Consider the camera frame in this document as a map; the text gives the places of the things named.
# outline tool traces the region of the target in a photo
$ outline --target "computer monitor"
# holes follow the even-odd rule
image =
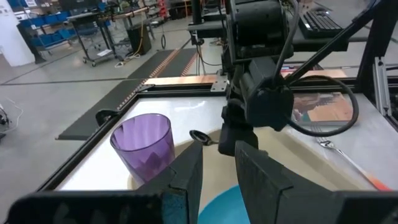
[[[71,11],[74,9],[91,9],[98,7],[101,0],[59,0],[60,6],[64,11]]]

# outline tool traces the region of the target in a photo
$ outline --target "white wall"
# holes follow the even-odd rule
[[[17,17],[7,0],[0,0],[0,46],[10,66],[20,66],[35,61],[24,39],[18,31]]]

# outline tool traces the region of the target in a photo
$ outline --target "gray concrete floor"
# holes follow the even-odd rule
[[[344,12],[347,17],[354,17],[364,7],[362,0],[319,2]],[[179,48],[188,40],[189,33],[185,28],[189,22],[190,19],[181,19],[164,25],[168,49]],[[118,30],[113,31],[116,40],[124,37],[121,30],[123,27],[118,24]],[[95,68],[85,65],[81,61],[83,52],[76,44],[54,49],[54,55],[47,56],[48,61],[40,65],[11,68],[0,56],[0,104],[10,111],[13,121],[18,110],[7,98],[24,110],[19,127],[0,142],[0,220],[6,217],[13,201],[35,190],[83,143],[56,141],[55,137],[120,82],[103,79],[126,78],[140,67],[161,49],[161,32],[160,27],[155,29],[156,40],[152,41],[152,50],[147,55],[130,61],[122,68],[114,68],[117,63],[115,59],[99,63]],[[210,47],[209,41],[206,40],[203,47],[203,57],[208,63],[220,63],[221,48]],[[364,44],[350,44],[347,52],[333,53],[321,65],[325,68],[358,66],[363,49]],[[397,54],[398,45],[391,42],[387,62],[398,63]],[[290,60],[306,60],[311,55],[299,53]],[[205,66],[207,73],[217,69],[219,67]],[[347,72],[348,75],[356,75],[355,68]],[[195,66],[189,73],[196,73]],[[74,82],[84,80],[97,82]]]

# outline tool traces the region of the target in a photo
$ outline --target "keyboard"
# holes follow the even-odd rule
[[[343,30],[326,11],[309,11],[300,16],[298,22],[304,37],[329,38]]]

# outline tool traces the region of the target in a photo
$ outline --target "bolt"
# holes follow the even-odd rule
[[[264,90],[259,90],[258,92],[257,92],[257,96],[262,96],[262,95],[264,95],[265,94],[265,91]]]

